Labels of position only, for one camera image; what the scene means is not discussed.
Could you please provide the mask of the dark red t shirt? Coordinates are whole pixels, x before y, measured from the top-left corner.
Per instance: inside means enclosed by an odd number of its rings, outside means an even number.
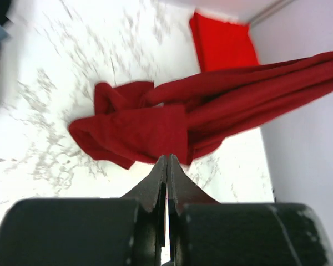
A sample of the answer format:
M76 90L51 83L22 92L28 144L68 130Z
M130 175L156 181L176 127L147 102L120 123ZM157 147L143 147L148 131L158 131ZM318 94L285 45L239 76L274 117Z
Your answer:
M128 169L174 154L182 164L231 135L261 126L333 92L333 51L309 58L196 74L155 86L95 86L94 115L69 133L95 160Z

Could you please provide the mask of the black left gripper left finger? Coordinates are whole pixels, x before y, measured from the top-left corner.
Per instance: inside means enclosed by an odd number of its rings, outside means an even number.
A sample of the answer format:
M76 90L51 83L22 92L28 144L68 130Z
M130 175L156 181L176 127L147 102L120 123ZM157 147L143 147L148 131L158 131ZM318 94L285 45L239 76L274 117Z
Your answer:
M119 198L35 198L0 224L0 265L160 265L167 158Z

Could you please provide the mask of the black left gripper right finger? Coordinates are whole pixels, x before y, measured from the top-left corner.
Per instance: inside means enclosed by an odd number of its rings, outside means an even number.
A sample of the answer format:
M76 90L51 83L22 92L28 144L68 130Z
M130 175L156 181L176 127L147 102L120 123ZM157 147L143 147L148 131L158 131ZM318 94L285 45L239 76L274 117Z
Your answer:
M168 157L171 265L333 265L316 213L299 203L220 203Z

